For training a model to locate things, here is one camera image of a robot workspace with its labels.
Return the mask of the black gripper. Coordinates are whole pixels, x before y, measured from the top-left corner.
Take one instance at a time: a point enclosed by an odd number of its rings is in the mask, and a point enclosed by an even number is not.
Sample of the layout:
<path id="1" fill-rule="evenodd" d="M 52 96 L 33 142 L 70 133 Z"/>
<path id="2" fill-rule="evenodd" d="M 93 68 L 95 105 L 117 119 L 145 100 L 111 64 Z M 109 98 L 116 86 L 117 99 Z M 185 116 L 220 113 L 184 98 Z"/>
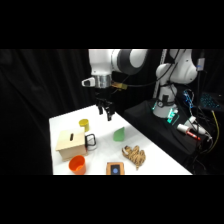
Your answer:
<path id="1" fill-rule="evenodd" d="M 96 105 L 98 106 L 99 114 L 103 114 L 106 109 L 107 120 L 111 121 L 112 116 L 115 114 L 114 103 L 112 102 L 112 89 L 111 88 L 96 88 Z"/>

